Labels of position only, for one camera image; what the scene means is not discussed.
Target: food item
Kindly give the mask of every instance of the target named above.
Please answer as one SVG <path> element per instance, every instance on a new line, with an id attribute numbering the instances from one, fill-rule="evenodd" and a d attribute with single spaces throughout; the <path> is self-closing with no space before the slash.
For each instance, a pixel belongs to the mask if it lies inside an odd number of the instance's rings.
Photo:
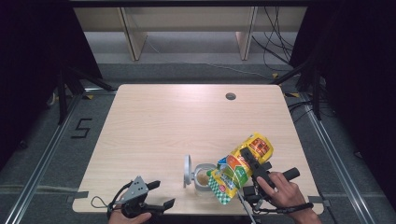
<path id="1" fill-rule="evenodd" d="M 252 176 L 252 171 L 241 155 L 241 149 L 245 147 L 260 164 L 268 161 L 274 152 L 266 137 L 254 133 L 227 157 L 219 160 L 217 169 L 210 173 L 208 185 L 223 204 L 228 203 Z"/>

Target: colorful snack bag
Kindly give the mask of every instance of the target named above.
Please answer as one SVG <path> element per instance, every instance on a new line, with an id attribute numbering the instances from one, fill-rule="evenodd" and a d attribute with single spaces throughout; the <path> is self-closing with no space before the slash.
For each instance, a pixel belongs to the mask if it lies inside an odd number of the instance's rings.
<path id="1" fill-rule="evenodd" d="M 241 156 L 240 150 L 245 147 L 260 164 L 266 162 L 274 152 L 266 137 L 254 133 L 227 157 L 219 160 L 218 168 L 210 173 L 208 185 L 223 204 L 228 203 L 252 176 L 252 171 Z"/>

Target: wooden table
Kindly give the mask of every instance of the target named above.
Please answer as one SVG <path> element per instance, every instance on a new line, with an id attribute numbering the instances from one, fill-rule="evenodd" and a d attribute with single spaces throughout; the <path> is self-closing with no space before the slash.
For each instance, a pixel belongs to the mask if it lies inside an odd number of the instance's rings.
<path id="1" fill-rule="evenodd" d="M 236 98 L 227 99 L 227 93 Z M 109 203 L 123 185 L 141 175 L 147 183 L 161 180 L 160 187 L 148 193 L 147 203 L 176 198 L 166 214 L 245 215 L 236 197 L 222 205 L 215 197 L 198 197 L 193 184 L 184 189 L 184 158 L 191 155 L 192 170 L 199 163 L 216 164 L 253 132 L 268 137 L 274 146 L 272 171 L 297 167 L 301 176 L 293 182 L 306 199 L 318 196 L 278 86 L 122 85 L 79 188 L 89 192 L 88 198 L 75 199 L 73 209 L 105 212 L 91 206 L 92 197 Z M 322 204 L 316 203 L 314 211 L 322 213 Z"/>

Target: human hand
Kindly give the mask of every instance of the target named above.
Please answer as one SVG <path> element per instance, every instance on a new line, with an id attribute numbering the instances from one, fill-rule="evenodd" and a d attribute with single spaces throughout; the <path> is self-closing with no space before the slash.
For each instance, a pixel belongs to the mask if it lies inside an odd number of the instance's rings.
<path id="1" fill-rule="evenodd" d="M 271 203 L 278 207 L 292 207 L 305 203 L 305 198 L 300 192 L 298 185 L 289 182 L 282 173 L 272 172 L 269 174 L 271 181 L 276 188 L 271 188 L 261 177 L 257 177 L 257 182 L 265 193 L 271 197 Z M 318 215 L 311 209 L 306 208 L 301 211 L 289 214 L 295 223 L 321 223 Z"/>
<path id="2" fill-rule="evenodd" d="M 143 213 L 134 218 L 126 217 L 121 210 L 114 210 L 111 213 L 108 224 L 142 224 L 151 218 L 151 213 Z"/>

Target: chip bag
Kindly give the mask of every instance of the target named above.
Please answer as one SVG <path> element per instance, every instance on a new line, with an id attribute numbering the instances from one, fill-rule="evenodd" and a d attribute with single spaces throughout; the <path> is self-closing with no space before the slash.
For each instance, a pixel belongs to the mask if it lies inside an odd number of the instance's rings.
<path id="1" fill-rule="evenodd" d="M 227 157 L 219 160 L 217 169 L 209 173 L 208 186 L 222 204 L 227 204 L 252 176 L 252 171 L 241 155 L 241 149 L 245 147 L 260 164 L 268 161 L 274 152 L 266 137 L 254 133 Z"/>

